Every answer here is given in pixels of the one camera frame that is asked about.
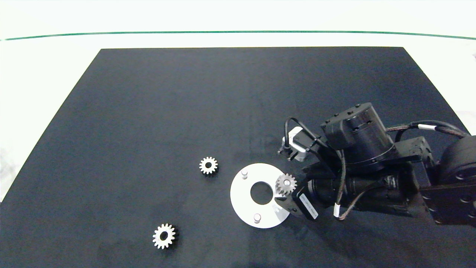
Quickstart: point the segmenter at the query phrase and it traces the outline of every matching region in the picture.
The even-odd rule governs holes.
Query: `gear teeth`
[[[175,235],[176,232],[174,232],[175,228],[171,224],[162,224],[161,226],[157,227],[157,230],[154,230],[154,235],[152,236],[154,239],[152,242],[154,242],[154,246],[160,249],[168,248],[169,245],[173,244],[173,240],[175,240]],[[162,240],[160,238],[160,235],[166,232],[167,233],[167,238]]]
[[[198,166],[204,175],[212,175],[218,172],[218,161],[211,156],[203,158],[203,160],[200,161],[200,165]]]
[[[289,185],[284,184],[286,180],[289,181]],[[281,195],[287,196],[291,194],[296,189],[296,186],[295,178],[288,173],[279,176],[276,180],[276,192]]]

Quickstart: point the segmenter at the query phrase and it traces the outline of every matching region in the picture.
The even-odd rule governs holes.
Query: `white circular plate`
[[[230,189],[230,199],[233,209],[238,217],[247,224],[257,228],[271,228],[282,223],[289,215],[289,212],[280,207],[275,197],[281,197],[275,190],[276,180],[283,173],[275,166],[256,163],[241,169],[233,179]],[[260,205],[251,198],[251,187],[257,182],[264,182],[273,189],[273,198],[265,205]],[[261,219],[256,222],[255,214],[259,214]]]

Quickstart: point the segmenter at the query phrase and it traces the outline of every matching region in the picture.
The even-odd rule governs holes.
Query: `white cable label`
[[[428,125],[428,124],[418,124],[419,129],[425,129],[425,130],[435,130],[436,126],[435,125]]]
[[[338,218],[340,216],[340,205],[334,203],[334,217]]]
[[[317,213],[316,209],[311,205],[311,202],[309,202],[309,199],[306,197],[305,194],[302,194],[299,196],[299,199],[301,199],[302,203],[304,206],[307,208],[307,211],[311,214],[311,216],[316,219],[319,214]]]

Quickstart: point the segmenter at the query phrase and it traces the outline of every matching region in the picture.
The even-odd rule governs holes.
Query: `green line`
[[[26,36],[26,37],[5,38],[5,39],[0,39],[0,41],[11,41],[11,40],[55,37],[55,36],[72,36],[72,35],[138,34],[138,33],[373,33],[373,34],[377,33],[377,34],[416,35],[416,36],[430,36],[430,37],[476,40],[476,37],[430,34],[430,33],[397,32],[397,31],[109,31],[109,32],[77,32],[77,33],[46,34],[46,35],[36,35],[36,36]]]

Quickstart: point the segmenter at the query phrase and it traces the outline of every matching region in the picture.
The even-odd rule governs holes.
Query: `spur gear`
[[[282,195],[289,195],[296,189],[297,183],[295,178],[289,174],[279,176],[276,181],[276,191]]]
[[[200,171],[204,175],[212,175],[218,171],[218,161],[210,156],[200,161]]]
[[[164,249],[165,247],[169,247],[169,245],[172,245],[173,241],[175,239],[175,228],[172,227],[172,225],[166,223],[165,225],[162,224],[162,226],[157,227],[157,230],[155,230],[155,234],[152,236],[154,240],[154,245],[157,248]]]

